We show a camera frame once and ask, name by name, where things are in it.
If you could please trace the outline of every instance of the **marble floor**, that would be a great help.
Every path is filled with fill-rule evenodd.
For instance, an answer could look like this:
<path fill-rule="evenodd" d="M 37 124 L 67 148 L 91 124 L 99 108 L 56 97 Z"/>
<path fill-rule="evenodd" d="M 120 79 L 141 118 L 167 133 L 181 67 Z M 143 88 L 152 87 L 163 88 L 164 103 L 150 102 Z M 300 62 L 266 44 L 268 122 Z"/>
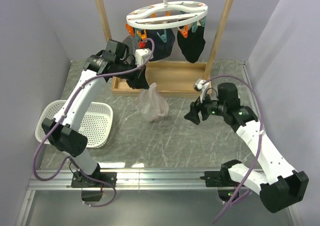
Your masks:
<path fill-rule="evenodd" d="M 62 94 L 67 99 L 83 70 L 84 61 L 73 61 Z M 234 75 L 241 79 L 243 66 L 236 60 L 218 60 L 212 76 Z M 245 143 L 218 116 L 195 125 L 184 119 L 190 103 L 196 98 L 166 98 L 169 114 L 153 122 L 143 121 L 136 110 L 137 97 L 113 96 L 111 80 L 100 90 L 95 102 L 107 103 L 113 109 L 113 122 L 106 144 L 90 149 L 102 168 L 185 168 L 219 167 L 238 159 L 249 166 L 254 158 Z M 242 105 L 252 106 L 245 85 L 234 79 L 217 79 L 212 86 L 233 82 L 238 87 Z M 48 145 L 41 169 L 57 169 L 64 154 Z"/>

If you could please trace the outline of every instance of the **white basket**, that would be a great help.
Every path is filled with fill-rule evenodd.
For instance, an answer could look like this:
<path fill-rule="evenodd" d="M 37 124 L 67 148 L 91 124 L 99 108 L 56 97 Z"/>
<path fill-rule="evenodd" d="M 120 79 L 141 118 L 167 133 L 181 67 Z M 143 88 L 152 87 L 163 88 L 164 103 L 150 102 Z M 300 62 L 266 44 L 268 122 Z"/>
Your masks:
<path fill-rule="evenodd" d="M 54 115 L 63 107 L 66 100 L 57 100 L 50 103 L 41 114 L 41 117 L 35 128 L 35 138 L 41 142 L 46 136 L 41 127 L 41 123 L 45 118 L 52 119 Z M 86 136 L 88 139 L 87 148 L 98 149 L 107 142 L 112 120 L 112 108 L 101 102 L 92 102 L 86 111 L 79 129 L 79 133 Z"/>

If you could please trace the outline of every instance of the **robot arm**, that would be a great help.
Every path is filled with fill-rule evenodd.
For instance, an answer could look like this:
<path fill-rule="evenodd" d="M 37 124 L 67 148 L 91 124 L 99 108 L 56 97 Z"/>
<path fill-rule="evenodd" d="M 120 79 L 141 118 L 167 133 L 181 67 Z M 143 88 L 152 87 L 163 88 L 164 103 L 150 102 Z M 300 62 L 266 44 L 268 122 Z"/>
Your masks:
<path fill-rule="evenodd" d="M 209 83 L 199 79 L 194 88 L 201 92 L 200 97 L 190 104 L 190 112 L 184 118 L 195 124 L 200 123 L 198 113 L 205 121 L 210 115 L 222 116 L 233 131 L 247 144 L 254 155 L 258 151 L 259 135 L 262 134 L 261 151 L 258 162 L 264 175 L 252 171 L 244 185 L 260 195 L 264 206 L 272 213 L 278 212 L 303 199 L 308 176 L 297 172 L 279 153 L 264 131 L 260 131 L 258 117 L 248 106 L 242 106 L 237 87 L 233 83 L 218 85 L 218 100 L 208 94 Z M 238 160 L 222 164 L 220 179 L 241 182 L 249 168 Z"/>
<path fill-rule="evenodd" d="M 97 75 L 118 73 L 134 69 L 137 66 L 142 65 L 151 54 L 149 49 L 136 50 L 134 56 L 137 62 L 136 65 L 135 62 L 133 62 L 133 64 L 127 64 L 122 60 L 122 58 L 125 57 L 125 52 L 128 52 L 128 46 L 121 42 L 109 40 L 105 50 L 90 56 L 86 60 L 77 85 L 64 106 L 52 120 L 46 118 L 42 122 L 42 128 L 44 132 L 48 134 L 58 120 L 61 117 L 65 117 L 63 122 L 57 127 L 48 140 L 50 144 L 55 146 L 59 151 L 70 156 L 83 172 L 95 179 L 100 178 L 99 164 L 91 157 L 86 148 L 88 139 L 84 135 L 78 133 L 78 130 L 88 107 L 99 90 L 106 85 L 109 77 L 96 78 L 85 87 L 82 87 L 82 84 Z M 128 85 L 133 89 L 148 89 L 149 85 L 146 81 L 145 70 L 146 69 L 143 68 L 128 74 L 119 75 L 118 77 L 126 79 Z M 80 87 L 83 89 L 77 94 L 76 92 Z M 70 101 L 73 103 L 66 116 L 64 111 Z"/>

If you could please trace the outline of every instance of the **wooden drying rack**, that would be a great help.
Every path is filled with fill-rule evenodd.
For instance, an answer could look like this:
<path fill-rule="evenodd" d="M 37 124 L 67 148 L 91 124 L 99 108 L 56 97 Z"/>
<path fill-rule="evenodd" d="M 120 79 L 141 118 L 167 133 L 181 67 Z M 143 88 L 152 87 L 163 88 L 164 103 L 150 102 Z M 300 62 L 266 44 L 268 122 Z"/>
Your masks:
<path fill-rule="evenodd" d="M 221 42 L 222 35 L 228 20 L 229 12 L 234 0 L 225 0 L 218 28 L 215 33 L 211 53 L 207 63 L 189 63 L 186 61 L 158 61 L 149 62 L 146 67 L 146 79 L 149 84 L 156 82 L 157 89 L 164 97 L 193 98 L 199 93 L 194 90 L 195 82 L 202 78 L 208 79 L 215 61 L 217 50 Z M 95 0 L 98 13 L 100 15 L 105 40 L 110 40 L 111 32 L 109 28 L 107 13 L 103 0 Z M 113 77 L 113 95 L 132 96 L 140 92 L 139 89 L 130 88 L 126 81 Z"/>

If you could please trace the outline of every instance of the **orange clothespin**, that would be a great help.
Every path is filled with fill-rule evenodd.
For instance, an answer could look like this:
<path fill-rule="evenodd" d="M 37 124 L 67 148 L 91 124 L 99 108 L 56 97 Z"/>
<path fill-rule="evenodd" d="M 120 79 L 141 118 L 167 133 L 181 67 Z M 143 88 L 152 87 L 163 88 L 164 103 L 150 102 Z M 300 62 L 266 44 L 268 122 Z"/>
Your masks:
<path fill-rule="evenodd" d="M 137 31 L 137 34 L 139 35 L 139 37 L 140 37 L 142 40 L 145 40 L 145 39 L 147 38 L 147 32 L 146 32 L 145 29 L 143 30 L 143 34 L 141 34 L 140 31 Z"/>
<path fill-rule="evenodd" d="M 180 31 L 180 33 L 185 39 L 188 37 L 188 25 L 185 25 L 183 27 L 183 30 L 180 27 L 178 27 L 178 30 Z"/>
<path fill-rule="evenodd" d="M 135 36 L 135 31 L 134 31 L 134 28 L 132 27 L 132 26 L 130 26 L 129 24 L 125 24 L 125 28 L 126 28 L 126 30 L 128 30 L 128 33 L 132 36 L 132 37 L 134 37 Z"/>
<path fill-rule="evenodd" d="M 155 18 L 156 17 L 156 13 L 154 12 L 153 14 L 151 14 L 151 18 Z"/>
<path fill-rule="evenodd" d="M 173 11 L 173 10 L 171 10 L 171 11 L 165 11 L 165 16 L 171 16 L 172 11 Z"/>

